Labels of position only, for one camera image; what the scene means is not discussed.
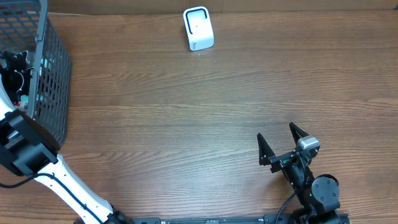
wooden tabletop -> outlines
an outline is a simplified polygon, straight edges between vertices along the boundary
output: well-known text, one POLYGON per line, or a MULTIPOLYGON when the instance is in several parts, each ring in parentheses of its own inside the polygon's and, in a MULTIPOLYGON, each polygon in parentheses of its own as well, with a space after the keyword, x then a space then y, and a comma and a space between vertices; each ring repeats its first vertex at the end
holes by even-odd
MULTIPOLYGON (((294 121, 321 141, 310 168, 340 181, 340 213, 397 223, 398 13, 210 16, 197 52, 180 14, 51 18, 73 60, 60 152, 75 173, 130 217, 276 213, 292 189, 259 166, 256 134, 288 152, 294 121)), ((36 182, 0 189, 0 223, 76 218, 36 182)))

wood grain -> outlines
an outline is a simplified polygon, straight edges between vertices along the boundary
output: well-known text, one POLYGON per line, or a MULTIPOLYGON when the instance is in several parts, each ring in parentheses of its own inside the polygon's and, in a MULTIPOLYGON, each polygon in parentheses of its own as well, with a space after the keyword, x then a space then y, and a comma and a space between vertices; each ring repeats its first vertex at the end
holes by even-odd
POLYGON ((205 6, 210 12, 391 10, 398 0, 49 0, 50 12, 86 15, 181 13, 205 6))
MULTIPOLYGON (((398 13, 213 14, 215 45, 199 52, 180 15, 51 19, 73 60, 61 153, 129 216, 277 212, 292 190, 258 165, 256 134, 282 154, 294 121, 321 140, 310 167, 339 179, 341 213, 398 222, 398 13)), ((77 218, 33 182, 0 189, 0 217, 77 218)))

